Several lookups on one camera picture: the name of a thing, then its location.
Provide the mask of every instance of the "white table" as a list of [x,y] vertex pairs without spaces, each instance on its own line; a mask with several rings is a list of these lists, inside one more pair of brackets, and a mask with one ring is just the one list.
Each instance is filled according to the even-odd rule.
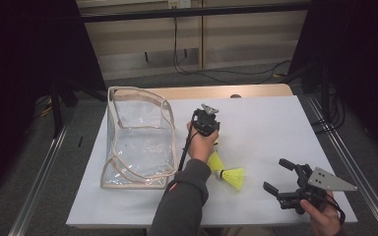
[[[223,164],[226,168],[245,168],[244,186],[240,191],[215,176],[208,180],[210,198],[203,208],[203,226],[309,221],[307,214],[281,209],[276,198],[262,188],[264,181],[281,193],[298,188],[295,172],[279,166],[280,158],[334,173],[296,96],[172,99],[169,102],[175,118],[178,157],[187,136],[187,121],[201,103],[206,103],[220,110],[217,119],[221,121],[219,153]],[[106,114],[67,224],[79,228],[150,226],[163,190],[101,189],[99,178],[105,162],[105,142]],[[344,193],[335,192],[335,198],[346,213],[346,222],[357,222]]]

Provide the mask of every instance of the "badminton shuttlecock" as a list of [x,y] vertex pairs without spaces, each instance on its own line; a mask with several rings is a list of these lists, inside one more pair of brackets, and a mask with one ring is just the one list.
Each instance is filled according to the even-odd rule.
[[223,167],[222,161],[220,159],[220,156],[216,151],[214,151],[210,159],[208,160],[208,165],[210,166],[212,171],[218,171],[218,170],[223,170],[225,167]]
[[244,169],[229,169],[221,170],[217,172],[217,177],[225,180],[228,184],[234,187],[236,190],[240,190],[244,182]]

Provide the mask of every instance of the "gray floor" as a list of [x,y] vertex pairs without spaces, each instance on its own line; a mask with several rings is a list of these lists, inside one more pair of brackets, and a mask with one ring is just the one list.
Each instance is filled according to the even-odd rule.
[[[240,66],[230,68],[236,72],[258,72],[271,68],[273,65]],[[288,64],[276,69],[276,73],[285,73]],[[225,81],[227,84],[259,84],[269,78],[269,74],[246,76],[222,72],[208,72],[204,75],[179,75],[176,73],[145,76],[132,79],[107,81],[108,86],[135,86],[140,88],[186,87],[225,85],[211,77]],[[271,79],[267,83],[277,83],[280,79]],[[310,122],[316,121],[308,95],[302,94],[300,80],[295,81],[291,88],[308,115]],[[65,224],[70,207],[75,199],[76,191],[85,171],[93,149],[97,130],[105,109],[105,102],[97,101],[85,94],[78,94],[80,102],[73,110],[70,123],[61,149],[54,159],[54,164],[40,194],[34,212],[29,221],[26,235],[143,235],[139,229],[122,230],[80,230]],[[0,235],[8,235],[16,216],[33,184],[43,159],[46,157],[52,139],[51,114],[37,118],[31,124],[24,148],[20,152],[13,168],[2,178],[0,188]],[[378,194],[378,145],[366,136],[352,110],[346,109],[346,122],[338,129],[338,133],[354,157],[361,171]],[[348,171],[326,134],[318,135],[323,150],[326,152],[336,174],[349,182],[353,182]],[[360,193],[346,194],[359,220],[355,224],[344,226],[348,235],[378,235],[378,222],[370,207]],[[275,235],[312,235],[309,225],[274,227]]]

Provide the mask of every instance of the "person's arm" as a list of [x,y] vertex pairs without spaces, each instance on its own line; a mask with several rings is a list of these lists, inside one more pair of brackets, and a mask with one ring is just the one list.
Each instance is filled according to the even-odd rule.
[[[327,192],[327,195],[334,197],[333,192]],[[341,229],[339,214],[335,208],[323,204],[320,209],[310,204],[306,200],[301,200],[300,205],[311,216],[311,226],[315,236],[333,236],[338,235]]]
[[188,149],[192,159],[167,185],[158,204],[150,236],[197,234],[202,206],[208,199],[206,182],[211,176],[211,169],[207,162],[217,138],[218,132],[215,131],[209,137],[198,134],[192,139]]

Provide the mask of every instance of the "clear plastic bag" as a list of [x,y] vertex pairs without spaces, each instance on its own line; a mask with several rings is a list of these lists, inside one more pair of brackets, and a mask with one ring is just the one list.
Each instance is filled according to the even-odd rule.
[[106,163],[102,188],[163,188],[177,170],[168,101],[140,88],[108,89]]

